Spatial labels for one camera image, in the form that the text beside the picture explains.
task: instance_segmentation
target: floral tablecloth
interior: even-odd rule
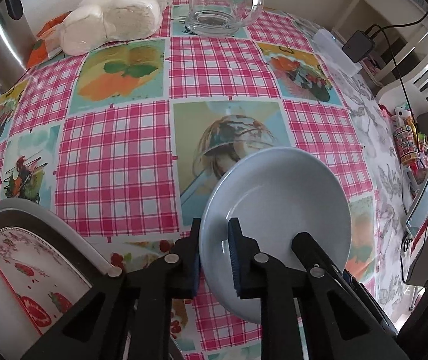
[[[319,55],[313,23],[266,9],[233,37],[201,38],[184,26],[187,9],[172,0],[149,39],[60,54],[0,95],[0,199],[52,210],[131,271],[186,234],[236,161],[292,145],[336,174],[352,215],[347,269],[391,313],[403,294],[402,179],[364,81]],[[260,327],[203,278],[171,317],[189,359],[260,356]]]

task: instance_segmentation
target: plate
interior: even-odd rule
[[[349,204],[335,175],[319,159],[292,147],[251,154],[220,180],[207,203],[199,254],[207,284],[233,314],[260,323],[260,300],[236,295],[227,242],[227,223],[238,217],[243,235],[286,266],[305,270],[291,251],[299,232],[308,232],[342,271],[351,245]]]

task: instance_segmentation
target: metal container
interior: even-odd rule
[[[0,3],[0,92],[14,86],[26,72],[36,41],[23,12],[21,0]]]

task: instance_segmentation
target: checkered tablecloth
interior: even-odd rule
[[[292,145],[321,159],[350,201],[370,199],[373,251],[364,281],[376,296],[378,196],[331,72],[313,54],[293,16],[265,10],[239,35],[201,38],[181,31],[179,12],[186,3],[171,1],[161,28],[150,39],[111,43],[88,56],[58,56],[26,74],[28,83],[18,98],[0,96],[0,199],[10,191],[36,201],[87,237],[106,258],[122,255],[127,267],[135,252],[117,254],[121,246],[159,245],[188,230],[189,215],[195,215],[206,194],[199,192],[199,198],[193,193],[199,198],[195,204],[181,197],[196,175],[196,155],[203,155],[196,153],[202,133],[229,112],[243,112],[260,121],[275,144]],[[100,57],[107,47],[124,47],[119,50],[136,52],[136,58],[144,59],[141,64],[155,66],[150,81],[132,81],[138,86],[131,92],[114,88],[104,98],[99,88],[86,94],[88,84],[107,75],[107,70],[95,72],[91,66],[95,58],[111,58]],[[305,72],[293,76],[296,60],[304,63]],[[43,169],[42,179],[28,180],[30,190],[14,181],[23,169],[32,175]],[[222,307],[203,277],[198,296],[186,308],[192,315],[181,321],[182,339],[189,342],[184,350],[190,360],[211,360],[213,351],[260,339],[260,327]]]

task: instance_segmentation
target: red berry print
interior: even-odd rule
[[[114,266],[118,266],[119,268],[124,269],[124,264],[122,261],[124,260],[124,257],[122,257],[120,254],[112,253],[111,254],[111,264]]]
[[[34,271],[27,265],[17,262],[16,264],[14,264],[14,266],[19,272],[22,272],[26,276],[34,276]]]
[[[168,251],[171,250],[171,244],[169,243],[169,241],[162,239],[159,241],[159,249],[163,252],[163,253],[167,253]]]
[[[73,304],[69,302],[69,300],[67,300],[67,298],[59,292],[50,292],[49,297],[51,298],[51,301],[54,303],[59,312],[62,312],[63,314],[65,314],[67,310],[69,310],[73,306]]]
[[[21,296],[21,302],[23,302],[26,311],[29,313],[37,326],[46,327],[51,325],[51,317],[33,299],[27,296]]]

